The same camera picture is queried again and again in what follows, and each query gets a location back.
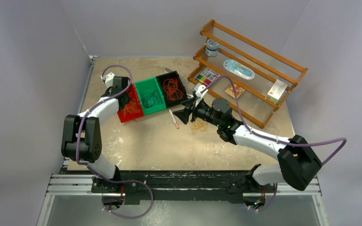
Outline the black plastic bin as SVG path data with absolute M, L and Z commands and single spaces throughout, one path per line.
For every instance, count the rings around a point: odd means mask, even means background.
M 182 101 L 188 99 L 185 86 L 176 71 L 156 76 L 156 81 L 163 94 L 167 108 L 180 105 Z

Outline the red plastic bin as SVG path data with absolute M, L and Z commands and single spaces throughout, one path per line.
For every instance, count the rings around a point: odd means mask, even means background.
M 140 99 L 134 84 L 132 84 L 131 88 L 127 90 L 127 94 L 131 98 L 131 100 L 129 101 L 129 103 L 125 105 L 125 107 L 122 110 L 119 110 L 117 112 L 118 118 L 121 123 L 132 121 L 144 116 L 140 104 Z

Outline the green plastic bin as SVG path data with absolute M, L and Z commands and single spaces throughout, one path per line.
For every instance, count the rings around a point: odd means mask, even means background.
M 149 78 L 134 83 L 144 115 L 166 109 L 165 100 L 156 78 Z

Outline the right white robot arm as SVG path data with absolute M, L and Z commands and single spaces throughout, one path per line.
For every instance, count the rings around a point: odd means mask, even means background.
M 279 137 L 248 129 L 242 121 L 233 117 L 232 108 L 225 99 L 217 98 L 208 105 L 194 97 L 182 102 L 182 105 L 184 108 L 173 114 L 184 124 L 199 118 L 215 125 L 223 141 L 252 148 L 277 160 L 276 164 L 259 164 L 250 170 L 246 178 L 250 191 L 256 192 L 271 183 L 287 183 L 303 191 L 322 168 L 322 162 L 302 136 Z

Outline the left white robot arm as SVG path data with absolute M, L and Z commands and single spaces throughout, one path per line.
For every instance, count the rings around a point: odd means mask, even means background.
M 111 193 L 120 190 L 122 180 L 119 168 L 102 153 L 100 126 L 113 114 L 123 109 L 131 98 L 128 95 L 131 82 L 128 77 L 116 77 L 99 101 L 78 115 L 64 119 L 61 153 L 79 165 L 86 166 L 103 181 Z

